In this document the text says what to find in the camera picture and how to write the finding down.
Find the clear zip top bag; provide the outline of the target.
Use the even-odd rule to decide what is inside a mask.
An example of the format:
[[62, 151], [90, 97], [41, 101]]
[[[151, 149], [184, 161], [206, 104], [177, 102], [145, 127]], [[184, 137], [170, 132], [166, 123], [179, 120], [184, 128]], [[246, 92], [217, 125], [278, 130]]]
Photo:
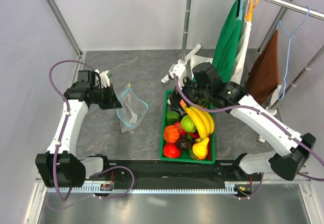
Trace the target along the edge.
[[125, 86], [117, 99], [122, 105], [116, 110], [121, 133], [133, 132], [142, 123], [149, 108], [148, 104], [135, 95], [130, 83]]

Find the yellow banana bunch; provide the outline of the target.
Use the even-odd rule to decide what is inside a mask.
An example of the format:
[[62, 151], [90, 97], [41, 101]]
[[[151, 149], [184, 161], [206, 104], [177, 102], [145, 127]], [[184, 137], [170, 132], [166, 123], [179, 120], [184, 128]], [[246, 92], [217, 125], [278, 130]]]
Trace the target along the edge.
[[215, 123], [210, 113], [199, 110], [193, 106], [185, 107], [185, 112], [193, 121], [199, 136], [204, 139], [215, 130]]

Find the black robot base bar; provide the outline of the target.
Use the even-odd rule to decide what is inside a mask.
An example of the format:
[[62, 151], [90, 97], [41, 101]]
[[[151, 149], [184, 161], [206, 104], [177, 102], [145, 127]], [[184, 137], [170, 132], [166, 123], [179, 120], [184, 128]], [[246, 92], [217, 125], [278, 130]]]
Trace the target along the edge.
[[111, 160], [104, 167], [129, 168], [135, 182], [133, 189], [213, 189], [226, 182], [256, 183], [260, 174], [248, 175], [235, 160], [217, 160], [214, 164], [170, 162], [162, 160]]

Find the dark purple mangosteen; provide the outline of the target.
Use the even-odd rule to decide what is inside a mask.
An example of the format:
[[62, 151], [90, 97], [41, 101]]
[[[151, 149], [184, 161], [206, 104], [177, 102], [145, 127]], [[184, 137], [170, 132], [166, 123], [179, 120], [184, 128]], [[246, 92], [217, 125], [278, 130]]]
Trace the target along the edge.
[[176, 146], [180, 151], [188, 151], [192, 148], [192, 140], [187, 137], [181, 137], [176, 141]]

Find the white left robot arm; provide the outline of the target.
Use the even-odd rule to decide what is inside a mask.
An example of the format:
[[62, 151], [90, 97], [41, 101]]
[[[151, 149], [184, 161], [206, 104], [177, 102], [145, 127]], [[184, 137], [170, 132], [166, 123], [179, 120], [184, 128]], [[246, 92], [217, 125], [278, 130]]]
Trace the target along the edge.
[[76, 144], [84, 117], [91, 105], [102, 110], [119, 109], [108, 70], [81, 70], [77, 81], [63, 94], [63, 112], [55, 136], [45, 153], [37, 154], [35, 164], [46, 187], [76, 188], [95, 175], [106, 180], [111, 175], [108, 159], [95, 154], [76, 158]]

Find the green apple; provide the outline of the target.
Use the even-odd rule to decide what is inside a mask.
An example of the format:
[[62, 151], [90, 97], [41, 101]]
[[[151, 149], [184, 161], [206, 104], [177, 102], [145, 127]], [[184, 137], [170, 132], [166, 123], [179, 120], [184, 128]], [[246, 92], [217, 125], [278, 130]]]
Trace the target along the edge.
[[185, 115], [182, 120], [181, 120], [181, 127], [185, 132], [195, 132], [196, 131], [196, 126], [192, 119], [188, 116]]

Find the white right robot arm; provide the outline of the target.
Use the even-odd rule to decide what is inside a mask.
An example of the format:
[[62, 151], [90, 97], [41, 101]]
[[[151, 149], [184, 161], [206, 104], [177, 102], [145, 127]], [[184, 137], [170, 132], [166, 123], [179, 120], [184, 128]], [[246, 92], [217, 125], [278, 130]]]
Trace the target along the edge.
[[211, 63], [201, 63], [192, 72], [194, 80], [187, 77], [186, 67], [181, 64], [169, 69], [169, 77], [177, 87], [172, 105], [211, 103], [215, 107], [213, 113], [225, 111], [241, 120], [273, 148], [261, 154], [242, 154], [239, 163], [232, 167], [233, 177], [241, 181], [253, 173], [273, 171], [284, 180], [294, 180], [312, 153], [315, 136], [301, 134], [284, 125], [238, 83], [223, 82]]

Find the orange mini pumpkin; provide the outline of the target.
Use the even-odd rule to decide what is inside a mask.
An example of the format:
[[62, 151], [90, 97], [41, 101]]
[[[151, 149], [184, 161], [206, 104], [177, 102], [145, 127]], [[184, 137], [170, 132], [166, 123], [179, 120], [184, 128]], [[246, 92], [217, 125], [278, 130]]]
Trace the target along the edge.
[[168, 125], [164, 129], [164, 139], [167, 143], [175, 143], [180, 138], [180, 133], [176, 126]]

